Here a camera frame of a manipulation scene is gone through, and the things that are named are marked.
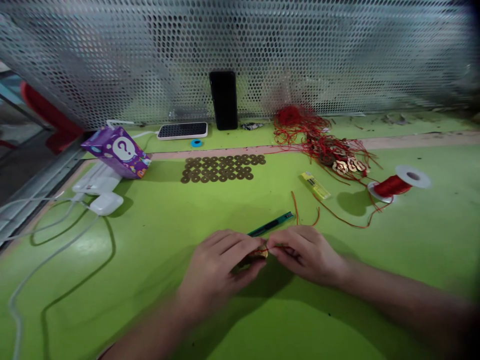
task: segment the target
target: black speaker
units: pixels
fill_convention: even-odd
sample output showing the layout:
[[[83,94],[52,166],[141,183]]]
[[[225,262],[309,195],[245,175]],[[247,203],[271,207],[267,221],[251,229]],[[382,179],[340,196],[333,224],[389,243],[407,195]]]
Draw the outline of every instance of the black speaker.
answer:
[[[233,71],[210,73],[211,98],[218,130],[235,130],[239,127],[237,111],[237,81]]]

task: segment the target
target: question mark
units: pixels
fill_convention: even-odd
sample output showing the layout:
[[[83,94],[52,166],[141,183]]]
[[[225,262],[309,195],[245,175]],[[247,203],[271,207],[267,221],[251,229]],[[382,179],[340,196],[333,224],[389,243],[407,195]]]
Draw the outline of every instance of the question mark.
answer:
[[[125,141],[119,141],[118,144],[117,144],[118,148],[122,149],[122,147],[120,146],[122,144],[123,144],[123,151],[127,152],[127,143]]]

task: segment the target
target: purple box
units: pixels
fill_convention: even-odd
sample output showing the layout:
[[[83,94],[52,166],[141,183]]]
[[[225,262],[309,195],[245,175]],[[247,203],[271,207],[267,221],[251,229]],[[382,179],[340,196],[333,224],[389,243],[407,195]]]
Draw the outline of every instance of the purple box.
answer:
[[[121,126],[98,130],[81,147],[126,179],[141,179],[151,162]]]

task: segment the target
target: metal mesh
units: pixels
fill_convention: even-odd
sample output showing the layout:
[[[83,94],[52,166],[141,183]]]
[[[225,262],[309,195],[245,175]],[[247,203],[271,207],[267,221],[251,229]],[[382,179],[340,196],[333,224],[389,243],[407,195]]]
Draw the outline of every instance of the metal mesh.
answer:
[[[209,72],[238,112],[459,106],[479,87],[461,1],[7,0],[0,59],[86,130],[213,119]]]

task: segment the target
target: gold charm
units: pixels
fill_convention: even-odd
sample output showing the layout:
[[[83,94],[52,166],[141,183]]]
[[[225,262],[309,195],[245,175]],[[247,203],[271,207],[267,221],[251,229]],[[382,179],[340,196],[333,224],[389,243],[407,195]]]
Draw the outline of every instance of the gold charm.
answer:
[[[362,172],[362,171],[365,170],[367,172],[367,174],[370,172],[370,168],[368,166],[366,166],[360,160],[355,160],[354,164],[355,164],[358,171]]]
[[[349,168],[345,161],[336,160],[333,163],[332,169],[335,170],[337,173],[346,174],[349,171]]]
[[[348,164],[348,169],[351,171],[351,172],[356,172],[358,171],[357,169],[357,166],[355,165],[355,162],[357,161],[357,159],[355,157],[349,157],[346,162]]]
[[[330,150],[331,150],[332,153],[343,156],[343,157],[346,155],[346,153],[343,149],[341,149],[339,147],[336,147],[336,146],[330,147]]]

